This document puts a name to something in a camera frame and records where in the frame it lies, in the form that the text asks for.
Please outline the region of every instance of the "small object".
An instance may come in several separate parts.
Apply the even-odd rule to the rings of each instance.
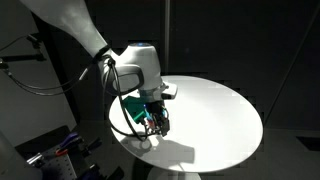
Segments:
[[[108,52],[110,50],[110,46],[107,44],[105,47],[103,47],[102,49],[99,50],[99,52],[93,57],[92,63],[93,64],[97,64],[99,61],[105,60],[107,58],[110,58],[111,56],[109,55],[103,55],[106,52]]]
[[[148,125],[149,125],[149,128],[151,129],[155,129],[155,125],[154,125],[154,122],[152,120],[148,120]]]
[[[92,143],[90,143],[88,146],[85,146],[85,148],[81,151],[83,157],[87,157],[92,154],[92,150],[98,148],[101,146],[102,142],[100,138],[97,138]]]
[[[60,144],[60,147],[63,148],[64,146],[66,146],[70,141],[72,141],[73,139],[77,138],[79,135],[77,132],[73,132],[70,133],[64,140],[63,142]]]
[[[32,158],[27,160],[27,163],[30,165],[33,165],[36,161],[38,160],[43,160],[44,157],[41,153],[36,154],[35,156],[33,156]]]
[[[77,180],[103,180],[105,176],[101,175],[100,167],[97,164],[92,164],[88,170],[86,170]]]
[[[170,122],[168,119],[166,119],[162,121],[162,126],[160,127],[162,137],[166,136],[169,130],[170,130]]]
[[[0,58],[0,69],[9,69],[9,66],[6,62],[4,62],[1,58]]]
[[[81,136],[73,138],[68,143],[64,143],[62,147],[60,146],[61,148],[56,150],[55,155],[57,157],[59,157],[59,156],[63,156],[65,154],[68,154],[70,152],[70,150],[74,149],[75,147],[78,147],[78,145],[83,142],[84,142],[84,140],[82,139]]]
[[[105,59],[108,59],[107,65],[111,68],[112,65],[116,65],[116,61],[109,55],[106,54],[103,56]]]
[[[136,124],[143,124],[143,119],[146,117],[144,102],[140,98],[132,96],[126,97],[123,102],[132,120]]]
[[[40,33],[29,34],[27,40],[32,43],[34,49],[40,49],[40,43],[42,42]]]
[[[88,71],[89,71],[89,67],[87,67],[87,68],[83,71],[83,73],[81,74],[81,76],[80,76],[80,78],[79,78],[80,81],[82,81],[82,79],[85,77],[85,75],[87,74]]]
[[[123,170],[118,167],[111,175],[108,177],[107,180],[121,180],[124,177]]]

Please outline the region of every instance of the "wire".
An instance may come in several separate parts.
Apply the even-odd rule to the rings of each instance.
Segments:
[[[82,74],[84,74],[86,71],[88,71],[88,70],[91,68],[91,66],[92,66],[92,64],[88,65],[87,68],[83,71]],[[33,87],[33,86],[30,86],[30,87],[29,87],[28,85],[25,85],[25,84],[21,83],[20,81],[16,80],[13,76],[9,76],[9,77],[10,77],[10,78],[13,80],[13,82],[16,83],[21,89],[25,90],[25,91],[28,92],[28,93],[31,93],[31,94],[34,94],[34,95],[39,95],[39,96],[56,96],[56,95],[64,94],[64,93],[70,91],[71,89],[73,89],[73,88],[74,88],[77,84],[79,84],[80,81],[81,81],[80,79],[78,79],[77,82],[75,82],[75,83],[72,84],[69,88],[67,88],[66,90],[64,90],[64,91],[62,91],[62,92],[58,92],[58,93],[41,93],[41,92],[35,92],[35,91],[32,91],[32,90],[29,90],[28,88],[30,88],[30,87],[34,88],[34,87]],[[53,88],[40,88],[40,89],[42,89],[42,90],[48,90],[48,89],[53,89]]]
[[[29,92],[31,94],[34,94],[34,95],[39,95],[39,96],[56,96],[56,95],[60,95],[60,94],[64,94],[68,91],[70,91],[72,88],[74,88],[77,84],[79,84],[80,81],[77,81],[76,83],[74,83],[72,86],[70,86],[68,89],[62,91],[62,92],[59,92],[59,93],[51,93],[51,94],[47,94],[47,93],[40,93],[40,92],[34,92],[34,91],[31,91],[29,89],[27,89],[26,87],[24,87],[22,84],[20,84],[20,82],[12,79],[21,89],[25,90],[26,92]]]
[[[127,121],[128,125],[129,125],[129,127],[131,128],[131,131],[132,131],[134,134],[128,134],[128,133],[124,133],[124,132],[120,131],[119,129],[117,129],[117,128],[112,124],[112,122],[111,122],[111,120],[110,120],[109,122],[110,122],[110,124],[111,124],[111,128],[112,128],[113,130],[115,130],[116,132],[118,132],[119,134],[121,134],[121,135],[128,136],[128,137],[136,137],[136,138],[138,138],[140,141],[145,141],[145,140],[147,139],[147,137],[149,137],[149,136],[151,136],[151,135],[155,135],[155,133],[150,133],[150,134],[148,134],[148,129],[147,129],[147,126],[146,126],[146,125],[144,125],[144,128],[145,128],[145,134],[144,134],[144,135],[139,135],[139,134],[133,129],[130,121],[128,120],[128,116],[127,116],[126,112],[123,111],[124,108],[123,108],[123,103],[122,103],[123,101],[122,101],[122,98],[121,98],[121,91],[120,91],[120,84],[119,84],[118,74],[117,74],[117,72],[116,72],[116,70],[115,70],[114,65],[111,66],[110,68],[113,70],[113,73],[114,73],[114,75],[115,75],[115,77],[116,77],[117,91],[118,91],[118,95],[119,95],[119,100],[120,100],[120,105],[121,105],[121,108],[122,108],[122,112],[124,113],[124,116],[125,116],[125,118],[126,118],[126,121]],[[104,83],[103,83],[103,92],[102,92],[102,93],[103,93],[103,102],[105,101],[105,90],[106,90],[106,84],[107,84],[107,80],[108,80],[108,78],[109,78],[110,71],[111,71],[110,69],[109,69],[109,71],[107,71],[106,78],[105,78],[105,81],[104,81]]]
[[[156,125],[156,127],[159,127],[159,124],[158,124],[158,121],[157,121],[155,114],[152,113],[151,116],[152,116],[153,122]]]
[[[16,82],[18,82],[19,84],[21,84],[22,86],[26,87],[26,88],[30,88],[30,89],[37,89],[37,90],[51,90],[51,89],[58,89],[58,88],[62,88],[65,85],[70,84],[72,81],[74,81],[75,79],[77,79],[78,76],[73,77],[71,80],[69,80],[68,82],[65,82],[64,84],[60,85],[60,86],[56,86],[56,87],[48,87],[48,88],[42,88],[42,87],[37,87],[37,86],[31,86],[31,85],[27,85],[27,84],[23,84],[21,81],[17,80],[16,78],[12,77],[12,79]]]
[[[117,84],[117,91],[118,91],[118,99],[119,99],[119,102],[120,102],[120,106],[121,106],[121,109],[122,109],[122,112],[123,112],[123,115],[127,121],[127,124],[128,126],[130,127],[132,133],[140,140],[140,141],[145,141],[147,139],[147,137],[145,137],[144,139],[141,138],[141,136],[134,130],[129,118],[128,118],[128,115],[124,109],[124,106],[123,106],[123,100],[122,100],[122,96],[121,96],[121,88],[120,88],[120,82],[119,82],[119,77],[118,77],[118,72],[114,66],[114,64],[111,65],[111,69],[112,69],[112,72],[114,74],[114,77],[116,79],[116,84]]]
[[[26,38],[27,36],[21,36],[21,37],[18,37],[17,39],[13,40],[11,43],[9,43],[8,45],[2,47],[0,49],[0,52],[7,49],[8,47],[10,47],[12,44],[14,44],[15,42],[19,41],[20,39],[23,39],[23,38]]]

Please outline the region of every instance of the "end effector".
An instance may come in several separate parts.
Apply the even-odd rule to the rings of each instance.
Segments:
[[[174,99],[177,86],[164,82],[160,76],[160,65],[155,48],[148,43],[134,43],[120,55],[111,52],[118,72],[121,95],[138,89],[140,98],[146,103]],[[108,58],[100,62],[102,83],[106,91],[118,95],[115,75],[108,66]]]
[[[105,84],[106,91],[114,96],[119,94],[115,75],[108,65],[112,58],[116,61],[115,68],[118,72],[120,94],[125,95],[138,89],[139,101],[143,105],[140,103],[136,106],[141,106],[140,110],[143,108],[143,114],[145,114],[145,118],[140,122],[148,122],[150,129],[165,136],[170,126],[169,113],[165,108],[164,100],[176,97],[177,86],[162,80],[155,48],[147,43],[135,43],[129,45],[121,56],[111,52],[108,57],[109,59],[99,64],[103,72],[102,83]]]

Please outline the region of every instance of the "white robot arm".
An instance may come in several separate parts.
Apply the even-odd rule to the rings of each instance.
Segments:
[[[77,39],[92,57],[96,57],[107,46],[92,23],[84,0],[20,1],[39,18]],[[162,81],[158,56],[153,46],[137,43],[129,45],[121,56],[111,49],[104,52],[105,55],[116,62],[121,94],[138,89],[141,99],[150,104],[151,110],[153,103],[175,98],[177,87]],[[115,77],[112,77],[107,60],[99,62],[102,83],[107,84],[110,94],[117,95]],[[0,179],[2,177],[8,180],[42,179],[41,172],[28,166],[0,132]]]
[[[83,0],[20,1],[45,22],[76,38],[92,57],[95,57],[102,48],[107,46],[106,41],[91,21]],[[163,83],[158,56],[153,46],[146,43],[136,43],[129,45],[121,56],[115,54],[111,49],[105,54],[111,55],[116,61],[122,94],[139,89],[141,98],[146,102],[175,98],[177,87]],[[106,64],[106,62],[99,63],[102,80],[105,80],[105,75],[109,71]],[[141,75],[136,74],[139,68],[143,82],[141,82]],[[114,78],[112,78],[112,73],[110,75],[107,91],[116,95]]]

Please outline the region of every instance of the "dark background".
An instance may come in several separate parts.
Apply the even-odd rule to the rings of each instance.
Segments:
[[[271,112],[267,127],[320,130],[318,0],[171,3],[169,74],[203,77],[237,90],[262,120]],[[164,69],[164,1],[89,0],[87,5],[115,52],[132,42],[149,42]],[[68,78],[90,63],[89,54],[72,37],[53,27],[49,33]],[[72,91],[79,120],[103,120],[101,89],[99,71],[93,69]]]

